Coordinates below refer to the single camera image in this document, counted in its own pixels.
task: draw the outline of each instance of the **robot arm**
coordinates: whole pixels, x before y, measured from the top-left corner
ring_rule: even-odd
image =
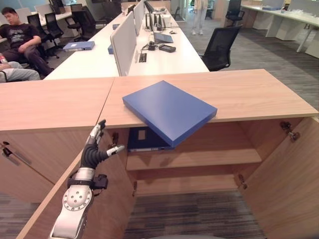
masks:
[[[106,175],[95,176],[97,165],[124,149],[115,146],[106,152],[98,151],[103,135],[105,120],[99,122],[91,131],[81,156],[81,166],[68,180],[68,189],[62,198],[62,210],[55,221],[49,239],[80,239],[87,222],[87,212],[93,203],[95,189],[106,189]]]

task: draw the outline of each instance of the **wooden cabinet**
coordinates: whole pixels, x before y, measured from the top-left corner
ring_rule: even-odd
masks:
[[[3,191],[41,202],[82,150],[112,83],[113,78],[0,84],[0,143],[21,163],[12,188],[25,188]],[[5,166],[1,170],[3,177],[14,175]]]
[[[9,132],[5,140],[12,152],[21,155],[35,171],[56,183],[82,150],[90,131],[87,127]]]
[[[0,145],[0,190],[24,201],[41,202],[53,184]]]
[[[239,187],[269,239],[318,236],[319,123],[303,119],[290,137]]]
[[[173,151],[122,152],[102,163],[110,189],[89,211],[83,238],[121,238],[135,196],[239,190],[269,239],[318,232],[317,110],[264,70],[119,77],[100,114],[126,144],[130,127],[144,126],[122,97],[167,82],[218,108],[217,116]],[[290,122],[282,129],[281,122]],[[289,131],[301,136],[291,141]],[[45,238],[61,210],[68,175],[78,156],[21,231]]]

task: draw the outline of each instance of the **cabinet hinge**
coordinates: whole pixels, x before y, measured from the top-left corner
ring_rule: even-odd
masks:
[[[114,132],[112,134],[112,144],[109,144],[109,149],[116,146],[119,142],[119,133]]]
[[[289,122],[285,122],[285,121],[280,122],[280,127],[283,129],[283,131],[286,132],[287,135],[290,136],[290,140],[292,143],[297,141],[297,139],[299,139],[301,136],[299,132],[292,132],[291,123]]]
[[[133,193],[132,193],[133,197],[135,196],[137,189],[138,189],[138,182],[135,181],[133,184]]]
[[[241,174],[238,174],[238,178],[239,178],[240,184],[243,186],[243,189],[247,189],[248,185],[245,183],[244,176]]]

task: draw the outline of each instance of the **blue binder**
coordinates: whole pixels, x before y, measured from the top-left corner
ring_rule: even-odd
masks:
[[[155,151],[174,149],[149,127],[130,128],[128,151]]]
[[[123,97],[124,105],[170,146],[176,147],[211,120],[217,108],[167,83]]]

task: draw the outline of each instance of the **desk partition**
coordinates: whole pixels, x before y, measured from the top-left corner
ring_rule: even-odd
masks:
[[[111,35],[111,44],[120,76],[127,76],[136,46],[136,31],[131,11]]]
[[[18,13],[21,22],[28,22],[28,16],[32,13],[28,7],[20,8],[15,10]]]
[[[297,10],[297,9],[319,16],[319,1],[292,0],[288,7],[288,10]]]
[[[139,35],[143,17],[144,17],[144,0],[141,0],[137,6],[134,8],[134,20],[135,20],[135,28],[136,28],[136,36]]]
[[[44,17],[48,13],[53,12],[50,4],[37,5],[37,6],[34,6],[34,8],[42,17]]]

